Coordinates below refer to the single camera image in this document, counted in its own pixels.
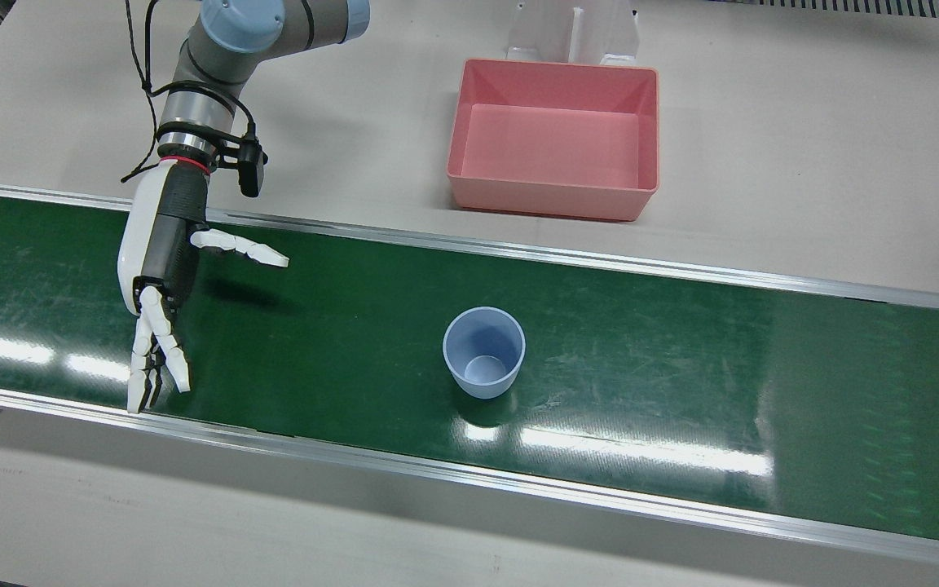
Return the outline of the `white grey right robot hand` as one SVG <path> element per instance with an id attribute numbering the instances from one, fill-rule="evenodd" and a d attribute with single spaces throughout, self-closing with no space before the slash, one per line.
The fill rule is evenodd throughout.
<path id="1" fill-rule="evenodd" d="M 199 250 L 243 255 L 287 267 L 289 258 L 265 244 L 213 229 L 206 222 L 209 171 L 190 157 L 165 157 L 138 183 L 117 257 L 126 307 L 135 316 L 126 409 L 152 404 L 168 373 L 179 393 L 192 387 L 176 315 L 190 296 Z"/>

